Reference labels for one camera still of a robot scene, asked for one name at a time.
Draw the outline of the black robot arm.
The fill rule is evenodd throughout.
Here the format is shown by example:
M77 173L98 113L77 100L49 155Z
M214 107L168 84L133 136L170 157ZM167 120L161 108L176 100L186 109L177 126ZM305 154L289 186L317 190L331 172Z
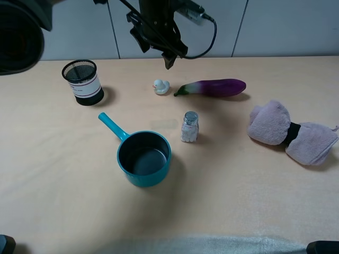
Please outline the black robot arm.
M1 1L1 75L17 74L31 69L44 51L43 30L52 29L52 9L58 1ZM188 48L181 41L174 13L186 8L187 1L140 1L130 10L130 33L142 51L155 48L162 52L166 69L177 57L185 57Z

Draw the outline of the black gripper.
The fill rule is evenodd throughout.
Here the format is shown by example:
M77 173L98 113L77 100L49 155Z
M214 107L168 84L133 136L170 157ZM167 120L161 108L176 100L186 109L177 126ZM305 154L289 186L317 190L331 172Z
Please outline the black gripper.
M180 31L174 22L174 10L170 1L139 1L139 9L129 2L127 21L132 23L130 34L137 41L143 53L150 48L159 50L165 61L165 68L173 67L176 54L185 56L188 47L181 41Z

